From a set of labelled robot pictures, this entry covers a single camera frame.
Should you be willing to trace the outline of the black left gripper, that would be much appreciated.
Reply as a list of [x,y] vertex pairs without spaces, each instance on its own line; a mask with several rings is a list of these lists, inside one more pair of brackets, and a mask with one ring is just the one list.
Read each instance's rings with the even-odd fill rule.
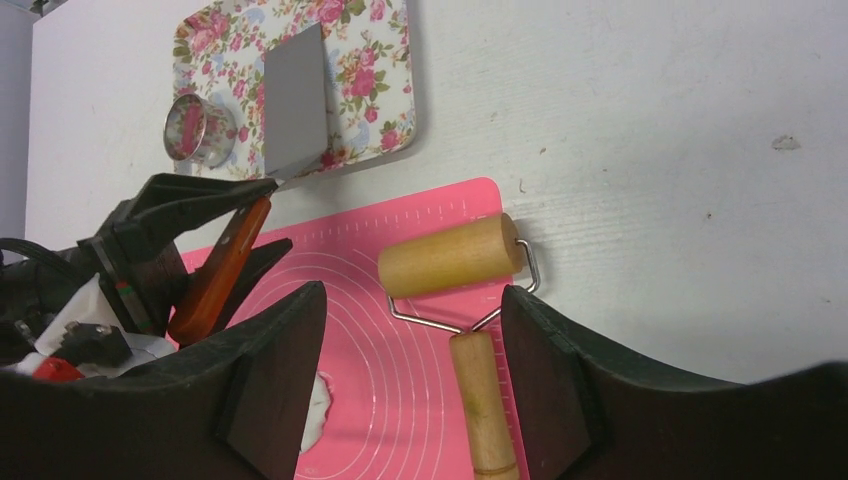
[[[272,178],[229,181],[156,174],[92,236],[77,242],[119,325],[163,335],[188,273],[173,241],[277,188]],[[226,328],[259,281],[293,248],[289,238],[254,247],[214,328]]]

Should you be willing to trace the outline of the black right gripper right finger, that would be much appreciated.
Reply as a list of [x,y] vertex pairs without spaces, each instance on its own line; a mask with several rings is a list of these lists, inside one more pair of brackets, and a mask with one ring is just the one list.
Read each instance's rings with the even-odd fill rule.
[[843,479],[847,365],[753,384],[665,364],[525,290],[501,326],[533,479]]

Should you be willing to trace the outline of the round metal dough cutter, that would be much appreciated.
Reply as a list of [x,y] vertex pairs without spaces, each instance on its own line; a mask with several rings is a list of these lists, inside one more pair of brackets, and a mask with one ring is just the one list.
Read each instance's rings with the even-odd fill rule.
[[229,109],[186,93],[168,111],[162,139],[172,161],[216,168],[232,153],[236,136],[236,121]]

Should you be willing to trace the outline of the wooden rolling pin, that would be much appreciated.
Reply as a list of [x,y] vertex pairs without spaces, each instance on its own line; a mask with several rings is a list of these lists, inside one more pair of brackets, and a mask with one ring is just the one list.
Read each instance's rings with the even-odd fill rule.
[[476,289],[510,282],[524,269],[529,288],[540,275],[532,248],[514,220],[497,213],[385,247],[377,270],[390,315],[408,324],[448,333],[477,479],[517,479],[496,359],[496,321],[502,307],[480,300]]

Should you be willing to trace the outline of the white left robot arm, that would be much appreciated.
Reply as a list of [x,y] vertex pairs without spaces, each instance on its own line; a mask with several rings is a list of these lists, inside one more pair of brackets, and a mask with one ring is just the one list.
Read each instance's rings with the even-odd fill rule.
[[228,181],[161,173],[121,201],[89,238],[60,251],[15,238],[1,241],[1,363],[35,349],[35,341],[93,277],[119,326],[162,336],[195,280],[175,245],[181,234],[237,210],[278,187],[271,178]]

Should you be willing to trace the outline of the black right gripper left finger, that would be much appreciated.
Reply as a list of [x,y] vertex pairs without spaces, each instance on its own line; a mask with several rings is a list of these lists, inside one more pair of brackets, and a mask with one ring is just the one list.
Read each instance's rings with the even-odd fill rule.
[[327,318],[310,281],[116,378],[1,375],[5,479],[291,479]]

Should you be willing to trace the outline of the white dough lump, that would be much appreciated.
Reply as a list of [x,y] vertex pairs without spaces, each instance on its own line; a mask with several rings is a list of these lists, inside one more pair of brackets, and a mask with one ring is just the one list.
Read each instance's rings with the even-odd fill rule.
[[322,372],[318,371],[311,390],[305,427],[300,442],[300,454],[308,452],[322,438],[331,405],[332,394],[327,379]]

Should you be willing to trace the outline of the pink silicone baking mat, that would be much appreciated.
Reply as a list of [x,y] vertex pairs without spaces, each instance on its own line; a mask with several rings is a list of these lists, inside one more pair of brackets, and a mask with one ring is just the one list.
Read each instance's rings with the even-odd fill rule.
[[297,479],[471,479],[474,467],[448,332],[411,316],[469,326],[500,305],[506,278],[389,303],[377,257],[386,246],[502,211],[497,184],[466,180],[276,229],[292,251],[233,315],[241,322],[307,281],[324,284],[318,372],[330,395],[320,439]]

